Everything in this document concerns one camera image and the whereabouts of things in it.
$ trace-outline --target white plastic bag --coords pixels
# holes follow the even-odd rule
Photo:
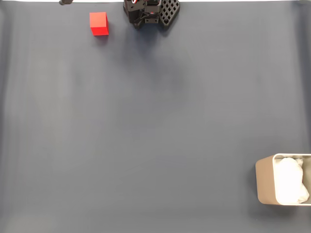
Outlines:
[[[276,199],[284,204],[298,204],[309,198],[309,193],[302,183],[302,159],[276,159],[275,186]]]

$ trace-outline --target red block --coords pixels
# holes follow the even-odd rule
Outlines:
[[[109,35],[109,24],[106,12],[89,13],[89,25],[93,35]]]

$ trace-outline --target white container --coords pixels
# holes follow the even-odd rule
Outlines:
[[[275,162],[282,158],[303,159],[302,183],[310,193],[307,201],[301,204],[281,203],[277,200],[275,186]],[[256,179],[258,199],[263,204],[311,206],[311,154],[275,154],[256,162]]]

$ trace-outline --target black object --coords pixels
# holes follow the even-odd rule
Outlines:
[[[69,4],[72,4],[72,1],[73,0],[60,0],[59,4],[61,4],[62,6],[63,5],[69,5]]]
[[[60,0],[59,4],[69,5],[73,0]],[[159,23],[168,29],[180,9],[178,0],[124,0],[123,9],[130,23],[139,29],[145,23]]]

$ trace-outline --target dark gray backdrop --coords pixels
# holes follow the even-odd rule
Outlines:
[[[182,3],[168,32],[122,3],[0,10],[1,233],[311,231],[254,169],[310,152],[308,6]]]

